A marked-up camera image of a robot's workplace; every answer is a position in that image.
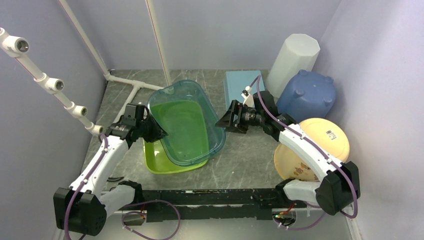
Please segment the cream cartoon bucket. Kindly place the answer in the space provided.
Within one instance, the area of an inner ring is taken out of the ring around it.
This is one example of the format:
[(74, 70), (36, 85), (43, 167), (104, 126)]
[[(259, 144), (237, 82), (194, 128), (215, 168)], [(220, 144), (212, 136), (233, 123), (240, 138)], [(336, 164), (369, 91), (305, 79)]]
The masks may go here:
[(323, 118), (309, 118), (279, 133), (279, 145), (274, 151), (274, 165), (284, 179), (319, 182), (327, 170), (335, 170), (329, 164), (334, 160), (338, 166), (346, 162), (350, 143), (344, 131), (335, 123)]

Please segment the dark green basket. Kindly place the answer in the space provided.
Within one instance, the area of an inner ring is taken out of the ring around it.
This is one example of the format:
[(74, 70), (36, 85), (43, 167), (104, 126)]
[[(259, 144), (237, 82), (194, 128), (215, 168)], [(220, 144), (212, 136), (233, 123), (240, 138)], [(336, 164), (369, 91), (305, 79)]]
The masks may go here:
[(167, 132), (160, 142), (175, 165), (202, 163), (222, 150), (226, 143), (223, 128), (216, 127), (218, 115), (203, 88), (193, 80), (180, 80), (155, 91), (147, 107)]

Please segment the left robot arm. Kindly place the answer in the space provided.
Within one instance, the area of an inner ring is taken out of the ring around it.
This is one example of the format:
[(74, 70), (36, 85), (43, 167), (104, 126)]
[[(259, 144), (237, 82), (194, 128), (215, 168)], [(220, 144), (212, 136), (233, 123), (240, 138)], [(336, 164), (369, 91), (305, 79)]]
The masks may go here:
[(60, 187), (53, 195), (56, 225), (70, 233), (96, 236), (117, 210), (139, 209), (144, 203), (142, 185), (125, 180), (113, 190), (102, 193), (108, 178), (138, 139), (153, 143), (168, 133), (159, 125), (147, 106), (128, 103), (124, 113), (105, 132), (98, 135), (100, 147), (85, 170), (69, 187)]

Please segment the white octagonal bin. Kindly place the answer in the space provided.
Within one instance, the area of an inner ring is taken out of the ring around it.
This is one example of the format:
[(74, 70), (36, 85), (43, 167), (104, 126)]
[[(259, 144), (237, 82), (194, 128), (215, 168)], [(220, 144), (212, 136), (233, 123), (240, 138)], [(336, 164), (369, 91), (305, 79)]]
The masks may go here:
[(287, 37), (264, 81), (265, 88), (278, 99), (290, 79), (300, 70), (311, 71), (320, 53), (318, 41), (303, 33)]

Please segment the blue bucket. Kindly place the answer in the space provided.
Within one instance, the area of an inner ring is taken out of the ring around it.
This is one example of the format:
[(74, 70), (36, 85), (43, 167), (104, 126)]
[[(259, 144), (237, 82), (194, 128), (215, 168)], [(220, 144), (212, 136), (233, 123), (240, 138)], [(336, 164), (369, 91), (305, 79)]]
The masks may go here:
[(310, 118), (325, 118), (336, 99), (332, 77), (301, 69), (289, 80), (276, 106), (279, 114), (287, 114), (299, 123)]

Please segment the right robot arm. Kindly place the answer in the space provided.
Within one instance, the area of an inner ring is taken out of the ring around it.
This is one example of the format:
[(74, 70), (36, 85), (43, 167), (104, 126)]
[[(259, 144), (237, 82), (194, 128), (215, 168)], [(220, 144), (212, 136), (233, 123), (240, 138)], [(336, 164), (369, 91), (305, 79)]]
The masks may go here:
[(353, 205), (350, 218), (355, 218), (361, 195), (358, 167), (323, 150), (291, 116), (279, 113), (268, 91), (249, 94), (244, 90), (242, 96), (252, 99), (253, 106), (232, 100), (215, 126), (238, 134), (245, 134), (250, 126), (260, 126), (264, 133), (293, 151), (317, 177), (317, 181), (286, 178), (275, 187), (276, 203), (287, 208), (294, 201), (308, 202), (331, 216)]

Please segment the light blue perforated basket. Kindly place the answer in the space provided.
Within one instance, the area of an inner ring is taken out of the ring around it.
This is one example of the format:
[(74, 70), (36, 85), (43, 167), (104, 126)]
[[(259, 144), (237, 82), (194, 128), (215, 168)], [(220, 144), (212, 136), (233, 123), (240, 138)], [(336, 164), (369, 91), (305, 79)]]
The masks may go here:
[(249, 86), (257, 76), (262, 76), (259, 70), (226, 71), (223, 81), (225, 107), (228, 109), (232, 100), (243, 102), (242, 91)]

